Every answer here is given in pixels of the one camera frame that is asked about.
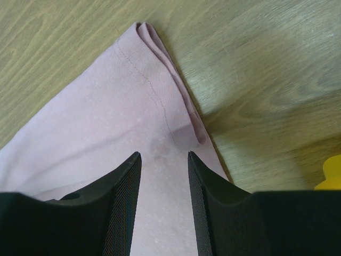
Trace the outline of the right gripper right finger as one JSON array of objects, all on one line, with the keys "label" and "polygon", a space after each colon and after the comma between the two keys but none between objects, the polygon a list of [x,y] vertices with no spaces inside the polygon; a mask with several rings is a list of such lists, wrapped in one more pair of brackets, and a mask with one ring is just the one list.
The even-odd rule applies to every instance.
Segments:
[{"label": "right gripper right finger", "polygon": [[340,255],[340,191],[249,193],[188,154],[199,255]]}]

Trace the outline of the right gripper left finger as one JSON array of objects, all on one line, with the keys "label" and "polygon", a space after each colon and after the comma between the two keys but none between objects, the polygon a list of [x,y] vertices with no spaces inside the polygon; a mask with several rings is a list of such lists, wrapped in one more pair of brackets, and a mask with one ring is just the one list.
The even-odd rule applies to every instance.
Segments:
[{"label": "right gripper left finger", "polygon": [[1,193],[1,255],[129,255],[142,159],[59,200]]}]

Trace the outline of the pink t shirt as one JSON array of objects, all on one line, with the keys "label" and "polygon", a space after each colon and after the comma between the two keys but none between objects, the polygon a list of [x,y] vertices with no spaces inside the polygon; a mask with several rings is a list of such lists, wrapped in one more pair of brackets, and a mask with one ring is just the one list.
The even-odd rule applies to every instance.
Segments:
[{"label": "pink t shirt", "polygon": [[135,23],[1,149],[1,191],[59,199],[142,157],[131,255],[197,255],[188,153],[224,177],[153,26]]}]

